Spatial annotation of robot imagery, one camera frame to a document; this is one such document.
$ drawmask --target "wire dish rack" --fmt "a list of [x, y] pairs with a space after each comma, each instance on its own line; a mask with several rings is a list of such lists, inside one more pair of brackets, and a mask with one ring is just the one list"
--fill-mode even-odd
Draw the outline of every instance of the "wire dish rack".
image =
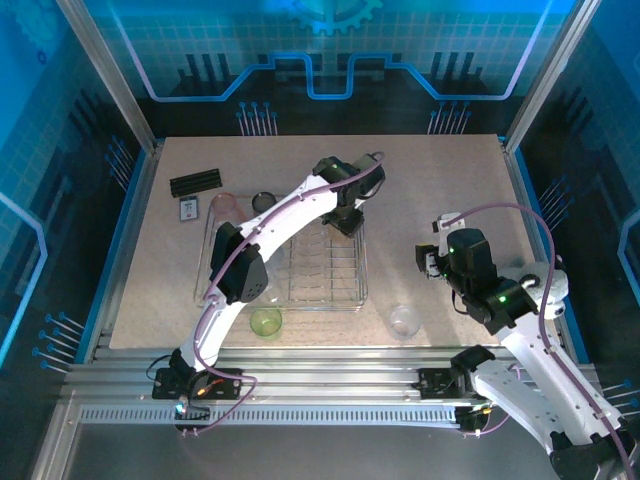
[[[252, 196], [236, 196], [247, 218]], [[194, 292], [197, 306], [209, 287], [215, 219], [207, 218]], [[269, 286], [247, 308], [358, 311], [367, 299], [364, 228], [346, 238], [316, 219], [287, 240], [267, 262]]]

